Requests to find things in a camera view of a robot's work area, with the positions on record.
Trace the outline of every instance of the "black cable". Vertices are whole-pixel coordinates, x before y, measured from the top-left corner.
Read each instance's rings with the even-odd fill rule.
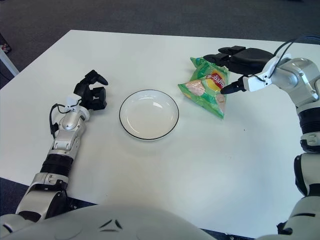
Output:
[[[276,65],[274,66],[274,69],[272,71],[272,73],[270,74],[269,78],[271,78],[271,76],[275,73],[277,67],[279,66],[283,56],[285,55],[285,53],[287,52],[287,50],[291,47],[292,44],[296,43],[297,41],[299,40],[302,40],[302,39],[311,39],[311,40],[316,40],[316,41],[320,41],[320,36],[318,35],[306,35],[306,36],[300,36],[300,37],[297,37],[297,38],[294,38],[294,39],[290,39],[288,41],[286,41],[285,43],[281,44],[274,52],[274,56],[277,55],[277,53],[279,52],[279,50],[281,48],[283,48],[285,45],[289,44],[286,49],[283,51],[282,55],[280,56],[278,62],[276,63]]]
[[[57,104],[57,108],[58,108],[58,111],[59,111],[59,113],[61,113],[61,114],[67,114],[67,113],[69,113],[71,110],[69,110],[69,111],[65,111],[65,112],[62,112],[62,111],[60,111],[60,108],[59,108],[59,106],[60,107],[66,107],[65,105],[62,105],[62,104]]]
[[[301,39],[312,39],[312,40],[320,40],[320,36],[318,35],[304,35],[304,36],[300,36],[300,37],[296,37],[293,39],[290,39],[288,41],[286,41],[285,43],[281,44],[274,52],[273,56],[276,56],[277,53],[279,52],[280,49],[282,49],[285,45],[289,44],[289,43],[295,43]]]
[[[81,101],[81,99],[79,99],[75,105],[70,106],[70,108],[77,106],[80,101]],[[53,136],[53,139],[56,138],[56,134],[55,134],[55,133],[56,133],[56,131],[57,131],[57,125],[58,125],[57,123],[52,124],[52,112],[53,112],[53,110],[54,110],[55,108],[58,108],[58,111],[59,111],[59,113],[61,113],[61,114],[67,114],[67,113],[71,112],[71,110],[68,110],[68,111],[63,112],[63,111],[60,110],[59,107],[65,108],[66,106],[65,106],[65,105],[62,105],[62,104],[56,103],[56,104],[54,104],[54,105],[51,107],[51,110],[50,110],[50,113],[49,113],[50,133],[51,133],[51,135]]]
[[[251,76],[249,76],[249,78],[250,77],[252,77],[252,76],[255,76],[259,81],[261,81],[261,82],[265,82],[266,80],[263,80],[262,78],[260,78],[260,77],[258,77],[257,75],[255,75],[255,74],[252,74]]]

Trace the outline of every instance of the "food image on bag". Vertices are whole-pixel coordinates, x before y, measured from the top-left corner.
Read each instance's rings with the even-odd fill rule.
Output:
[[[226,97],[220,90],[228,85],[229,71],[203,57],[190,58],[196,67],[189,82],[178,84],[185,96],[221,119],[225,116]]]

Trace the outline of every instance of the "lay's logo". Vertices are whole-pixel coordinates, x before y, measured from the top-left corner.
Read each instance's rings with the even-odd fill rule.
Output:
[[[222,79],[222,77],[220,77],[220,75],[216,72],[213,72],[207,76],[205,76],[206,79],[212,79],[214,81],[214,83],[220,88],[224,88],[225,87],[225,82]]]

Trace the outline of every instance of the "gray carpet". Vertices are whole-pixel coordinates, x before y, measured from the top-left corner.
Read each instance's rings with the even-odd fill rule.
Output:
[[[286,41],[320,35],[319,13],[319,0],[1,0],[0,33],[21,71],[71,29]],[[12,78],[3,64],[0,71]],[[0,75],[0,88],[8,81]],[[2,180],[1,195],[10,188]],[[25,188],[12,199],[6,191],[7,212]]]

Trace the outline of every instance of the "lay's bag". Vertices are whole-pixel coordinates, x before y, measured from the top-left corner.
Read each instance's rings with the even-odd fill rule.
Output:
[[[217,66],[203,57],[190,59],[196,70],[189,82],[178,84],[178,87],[192,101],[223,119],[226,97],[220,90],[228,85],[230,72],[225,66]]]

